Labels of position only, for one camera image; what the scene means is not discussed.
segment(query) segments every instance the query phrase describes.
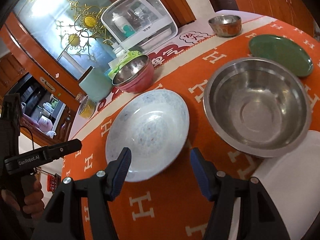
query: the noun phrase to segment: blue gripper pad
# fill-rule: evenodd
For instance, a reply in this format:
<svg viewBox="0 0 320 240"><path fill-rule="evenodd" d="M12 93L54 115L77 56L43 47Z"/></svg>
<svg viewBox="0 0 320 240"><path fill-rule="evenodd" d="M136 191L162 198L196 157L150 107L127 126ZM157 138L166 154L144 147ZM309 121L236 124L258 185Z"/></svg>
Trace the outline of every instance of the blue gripper pad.
<svg viewBox="0 0 320 240"><path fill-rule="evenodd" d="M190 162L193 169L193 173L197 179L201 193L209 201L213 199L213 189L211 189L211 180L215 180L214 171L210 167L209 162L206 161L198 148L193 148L190 153Z"/></svg>
<svg viewBox="0 0 320 240"><path fill-rule="evenodd" d="M118 160L121 157L122 157L122 160L120 161L120 164L118 166L118 169L116 171L116 174L114 175L113 182L112 182L112 191L111 191L112 199L115 199L117 196L119 196L120 191L122 189L125 177L127 176L127 173L131 164L131 150L126 147L123 148L121 154L118 157Z"/></svg>

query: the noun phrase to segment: green package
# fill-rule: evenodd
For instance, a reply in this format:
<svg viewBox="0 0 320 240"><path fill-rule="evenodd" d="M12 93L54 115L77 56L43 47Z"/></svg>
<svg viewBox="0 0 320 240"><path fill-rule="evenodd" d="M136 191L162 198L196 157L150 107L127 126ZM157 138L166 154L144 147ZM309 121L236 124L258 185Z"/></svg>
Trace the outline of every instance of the green package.
<svg viewBox="0 0 320 240"><path fill-rule="evenodd" d="M108 74L108 77L113 80L113 78L115 77L116 73L125 65L127 64L129 61L133 60L134 58L141 56L142 53L140 51L129 51L128 53L126 53L126 55L121 59L121 61L119 62L119 64L117 65L117 67L114 70L111 70Z"/></svg>

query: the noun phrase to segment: orange tablecloth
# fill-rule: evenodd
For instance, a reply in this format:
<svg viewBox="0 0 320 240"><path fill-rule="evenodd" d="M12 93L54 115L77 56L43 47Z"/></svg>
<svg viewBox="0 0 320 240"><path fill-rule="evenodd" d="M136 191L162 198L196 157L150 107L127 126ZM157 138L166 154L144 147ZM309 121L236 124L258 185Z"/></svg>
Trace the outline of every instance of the orange tablecloth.
<svg viewBox="0 0 320 240"><path fill-rule="evenodd" d="M210 37L156 69L157 81L149 89L169 89L187 103L190 130L185 147L165 171L139 183L124 183L121 194L109 203L119 239L201 239L212 209L200 192L189 162L189 152L198 147L205 159L234 178L247 179L261 160L236 151L221 140L205 117L202 96L213 72L223 64L250 54L249 40L259 34L276 34L294 40L311 56L313 73L302 79L313 109L312 130L320 131L320 44L309 35L270 17L243 24L240 36ZM101 114L93 117L75 135L82 150L65 157L62 176L87 178L105 169L105 144L112 122L123 106L136 95L122 93ZM88 203L83 199L86 239L92 239Z"/></svg>

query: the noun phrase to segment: black cable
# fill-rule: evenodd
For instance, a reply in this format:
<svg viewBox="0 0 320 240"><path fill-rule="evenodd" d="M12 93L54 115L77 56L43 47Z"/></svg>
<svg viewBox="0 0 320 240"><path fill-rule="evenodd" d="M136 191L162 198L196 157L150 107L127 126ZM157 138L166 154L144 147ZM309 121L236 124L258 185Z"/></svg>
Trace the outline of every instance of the black cable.
<svg viewBox="0 0 320 240"><path fill-rule="evenodd" d="M29 133L30 133L30 135L31 135L31 139L32 139L32 149L34 150L34 149L35 149L35 144L34 144L34 142L33 142L32 132L30 131L30 129L29 129L28 127L26 127L26 126L24 126L24 125L22 125L21 127L26 128L26 129L29 131Z"/></svg>

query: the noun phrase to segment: hand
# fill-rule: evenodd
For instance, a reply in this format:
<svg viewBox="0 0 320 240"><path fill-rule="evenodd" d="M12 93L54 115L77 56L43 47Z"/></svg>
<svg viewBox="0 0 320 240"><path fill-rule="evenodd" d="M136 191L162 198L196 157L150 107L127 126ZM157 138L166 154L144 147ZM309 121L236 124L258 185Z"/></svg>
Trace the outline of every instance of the hand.
<svg viewBox="0 0 320 240"><path fill-rule="evenodd" d="M29 196L24 198L26 205L23 207L23 211L27 214L31 214L33 219L39 219L42 216L44 210L44 203L42 201L43 192L41 190L42 186L39 180L36 180L33 184L34 192ZM20 206L14 199L12 192L9 190L1 191L2 199L5 203L20 211Z"/></svg>

